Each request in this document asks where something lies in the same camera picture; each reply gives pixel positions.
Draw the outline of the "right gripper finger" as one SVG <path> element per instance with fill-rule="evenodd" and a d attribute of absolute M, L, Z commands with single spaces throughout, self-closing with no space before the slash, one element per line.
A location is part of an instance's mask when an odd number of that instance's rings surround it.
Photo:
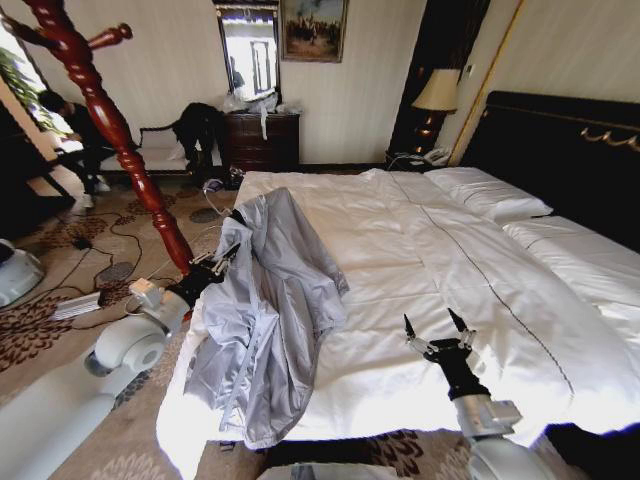
<path fill-rule="evenodd" d="M 430 344 L 416 335 L 407 315 L 404 315 L 404 325 L 408 345 L 420 355 L 431 355 Z"/>
<path fill-rule="evenodd" d="M 469 329 L 465 321 L 451 308 L 448 308 L 448 312 L 459 333 L 459 347 L 471 347 L 476 331 Z"/>

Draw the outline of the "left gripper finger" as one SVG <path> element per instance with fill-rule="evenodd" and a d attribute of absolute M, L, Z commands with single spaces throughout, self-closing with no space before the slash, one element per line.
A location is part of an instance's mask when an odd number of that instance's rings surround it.
<path fill-rule="evenodd" d="M 235 258 L 240 244 L 233 245 L 226 253 L 224 253 L 218 260 L 215 261 L 212 268 L 212 274 L 214 276 L 224 276 L 228 270 L 232 260 Z"/>
<path fill-rule="evenodd" d="M 190 262 L 190 272 L 216 273 L 219 269 L 219 260 L 211 252 L 205 252 L 194 257 Z"/>

